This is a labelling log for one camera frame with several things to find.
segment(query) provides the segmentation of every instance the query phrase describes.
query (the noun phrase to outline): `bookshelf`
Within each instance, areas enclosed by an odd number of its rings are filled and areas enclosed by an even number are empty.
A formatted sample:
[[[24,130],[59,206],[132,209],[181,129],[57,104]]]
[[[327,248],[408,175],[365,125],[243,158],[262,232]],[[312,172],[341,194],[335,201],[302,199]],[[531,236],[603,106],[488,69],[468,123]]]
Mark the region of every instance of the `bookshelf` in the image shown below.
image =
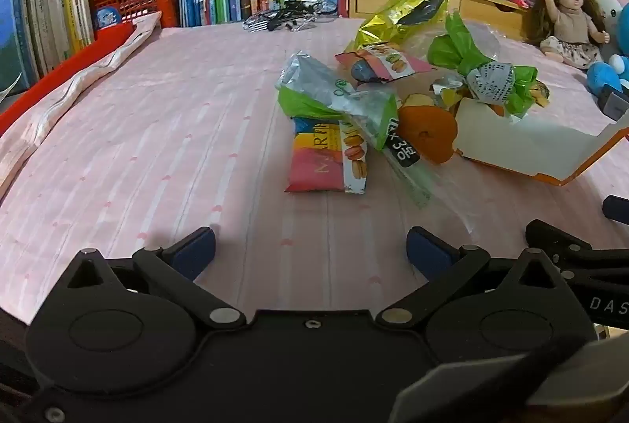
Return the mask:
[[[350,18],[367,18],[388,0],[349,0]],[[450,0],[449,11],[458,11],[463,19],[476,20],[496,28],[507,38],[524,41],[527,10],[508,0]]]

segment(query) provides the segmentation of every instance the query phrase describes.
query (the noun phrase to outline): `blue plush toy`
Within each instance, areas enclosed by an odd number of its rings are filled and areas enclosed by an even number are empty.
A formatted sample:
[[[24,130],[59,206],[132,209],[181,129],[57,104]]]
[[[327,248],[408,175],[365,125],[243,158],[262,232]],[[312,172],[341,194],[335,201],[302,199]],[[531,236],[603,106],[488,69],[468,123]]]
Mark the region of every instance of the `blue plush toy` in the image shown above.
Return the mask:
[[[629,6],[625,6],[618,19],[616,41],[623,54],[629,55]],[[598,96],[604,85],[623,91],[629,89],[629,58],[614,54],[608,63],[594,63],[587,69],[587,89]]]

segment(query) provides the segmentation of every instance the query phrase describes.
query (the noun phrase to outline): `doll's hair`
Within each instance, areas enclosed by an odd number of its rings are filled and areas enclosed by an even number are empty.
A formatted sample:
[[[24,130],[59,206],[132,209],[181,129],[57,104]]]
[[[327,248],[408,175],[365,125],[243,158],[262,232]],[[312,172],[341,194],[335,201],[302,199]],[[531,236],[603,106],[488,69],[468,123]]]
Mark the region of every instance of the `doll's hair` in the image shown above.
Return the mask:
[[[555,4],[559,7],[559,0],[555,0]],[[583,6],[581,9],[584,13],[590,16],[592,22],[594,22],[594,25],[599,31],[605,30],[603,16],[601,15],[601,10],[595,0],[583,0]],[[544,0],[535,0],[535,4],[531,10],[528,31],[529,42],[534,45],[539,45],[542,40],[545,40],[552,34],[553,27],[554,24],[548,17],[548,11],[546,11],[546,4],[544,3]]]

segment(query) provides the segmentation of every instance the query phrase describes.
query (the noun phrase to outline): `red cushion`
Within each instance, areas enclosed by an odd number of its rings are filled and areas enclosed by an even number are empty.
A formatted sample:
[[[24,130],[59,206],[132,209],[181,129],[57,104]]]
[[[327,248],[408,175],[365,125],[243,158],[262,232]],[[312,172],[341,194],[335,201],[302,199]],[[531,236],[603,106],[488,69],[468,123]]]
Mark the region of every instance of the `red cushion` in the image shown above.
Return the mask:
[[[73,55],[52,70],[36,85],[28,89],[0,114],[0,135],[15,123],[27,110],[44,98],[50,91],[57,89],[81,70],[124,45],[133,33],[134,26],[130,22],[114,25],[96,32],[96,40],[83,50]]]

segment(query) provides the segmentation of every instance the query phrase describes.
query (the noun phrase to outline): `doll's skirt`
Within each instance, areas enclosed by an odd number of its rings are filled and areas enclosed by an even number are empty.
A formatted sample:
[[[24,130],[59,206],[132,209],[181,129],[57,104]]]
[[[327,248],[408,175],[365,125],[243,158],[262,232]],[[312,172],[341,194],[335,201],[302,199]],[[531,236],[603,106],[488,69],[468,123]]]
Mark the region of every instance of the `doll's skirt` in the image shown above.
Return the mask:
[[[542,52],[561,54],[564,63],[575,68],[587,69],[590,64],[602,61],[601,51],[592,44],[569,44],[562,42],[555,36],[549,36],[541,44]]]

